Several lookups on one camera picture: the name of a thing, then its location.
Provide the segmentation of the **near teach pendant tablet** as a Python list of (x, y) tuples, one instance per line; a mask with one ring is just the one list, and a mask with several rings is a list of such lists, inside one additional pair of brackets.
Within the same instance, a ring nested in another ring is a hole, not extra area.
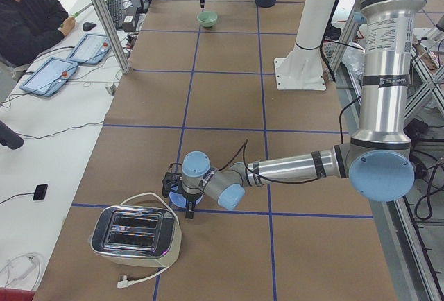
[(19, 88), (36, 96), (53, 96), (76, 73), (78, 63), (51, 57), (41, 65)]

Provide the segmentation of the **blue bowl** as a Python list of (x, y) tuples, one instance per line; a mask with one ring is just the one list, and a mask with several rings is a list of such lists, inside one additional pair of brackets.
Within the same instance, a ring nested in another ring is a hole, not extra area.
[[(175, 192), (171, 192), (169, 194), (169, 199), (171, 201), (172, 204), (174, 204), (176, 207), (179, 208), (186, 208), (187, 207), (187, 199), (180, 193), (175, 193)], [(200, 193), (199, 197), (197, 199), (195, 199), (195, 205), (198, 205), (200, 203), (200, 201), (203, 199), (203, 194)]]

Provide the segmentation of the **black keyboard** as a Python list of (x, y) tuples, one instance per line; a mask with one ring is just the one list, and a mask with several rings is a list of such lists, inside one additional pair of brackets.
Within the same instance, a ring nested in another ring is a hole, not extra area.
[(122, 28), (123, 24), (123, 0), (106, 0), (108, 12), (116, 29)]

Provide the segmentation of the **aluminium frame post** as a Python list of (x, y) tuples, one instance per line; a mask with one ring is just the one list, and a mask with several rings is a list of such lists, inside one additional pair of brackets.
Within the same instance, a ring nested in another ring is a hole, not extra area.
[(117, 35), (117, 30), (114, 27), (112, 18), (105, 4), (105, 0), (91, 0), (91, 2), (98, 16), (98, 19), (108, 37), (111, 49), (114, 53), (115, 58), (117, 59), (120, 70), (122, 74), (127, 74), (130, 70), (130, 65), (128, 63), (126, 54), (123, 51), (120, 39)]

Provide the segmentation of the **seated person in black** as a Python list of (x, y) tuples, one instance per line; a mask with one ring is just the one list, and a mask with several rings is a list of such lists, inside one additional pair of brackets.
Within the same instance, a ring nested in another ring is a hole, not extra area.
[(1, 0), (1, 57), (13, 67), (30, 64), (75, 25), (58, 0)]

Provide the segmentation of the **small black device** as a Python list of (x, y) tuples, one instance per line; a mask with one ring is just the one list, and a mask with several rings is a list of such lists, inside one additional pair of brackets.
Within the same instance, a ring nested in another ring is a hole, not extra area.
[(37, 185), (33, 193), (33, 201), (44, 200), (46, 197), (47, 189), (48, 189), (48, 184)]

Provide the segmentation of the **green bowl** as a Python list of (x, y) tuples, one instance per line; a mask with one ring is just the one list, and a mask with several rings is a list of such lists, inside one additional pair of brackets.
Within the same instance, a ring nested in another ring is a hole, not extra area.
[(218, 14), (214, 11), (202, 11), (197, 15), (198, 23), (203, 28), (211, 28), (217, 24)]

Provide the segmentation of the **white toaster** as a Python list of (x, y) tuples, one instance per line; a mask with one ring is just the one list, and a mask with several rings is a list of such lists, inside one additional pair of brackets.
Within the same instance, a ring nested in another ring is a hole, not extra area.
[(114, 205), (101, 212), (90, 245), (116, 264), (166, 268), (177, 261), (181, 241), (182, 230), (171, 211)]

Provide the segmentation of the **far teach pendant tablet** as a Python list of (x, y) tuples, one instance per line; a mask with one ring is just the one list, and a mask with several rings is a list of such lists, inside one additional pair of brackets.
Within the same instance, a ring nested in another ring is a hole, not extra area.
[(87, 33), (67, 56), (67, 60), (81, 65), (97, 65), (109, 52), (110, 43), (106, 35)]

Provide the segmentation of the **teach pendant tablet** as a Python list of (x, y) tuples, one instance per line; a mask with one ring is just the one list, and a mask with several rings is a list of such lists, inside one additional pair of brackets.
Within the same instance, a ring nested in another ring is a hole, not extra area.
[(67, 60), (81, 65), (97, 65), (109, 52), (110, 43), (106, 35), (87, 33), (67, 56)]
[(78, 63), (51, 57), (41, 65), (19, 88), (36, 96), (53, 96), (76, 73)]

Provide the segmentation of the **crumpled clear plastic bag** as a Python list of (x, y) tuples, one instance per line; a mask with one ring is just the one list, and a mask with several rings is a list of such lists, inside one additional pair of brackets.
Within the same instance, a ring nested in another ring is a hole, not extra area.
[(364, 48), (358, 43), (349, 41), (343, 54), (342, 63), (358, 81), (359, 85), (362, 86), (365, 65)]

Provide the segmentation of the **black computer mouse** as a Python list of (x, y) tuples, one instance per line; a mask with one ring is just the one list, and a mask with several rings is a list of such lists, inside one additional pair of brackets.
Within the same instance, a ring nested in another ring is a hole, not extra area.
[(94, 22), (90, 22), (90, 21), (86, 21), (86, 22), (84, 22), (83, 25), (82, 25), (82, 29), (83, 29), (83, 31), (85, 31), (85, 32), (90, 31), (90, 30), (92, 30), (92, 29), (95, 28), (95, 27), (96, 27), (96, 23), (94, 23)]

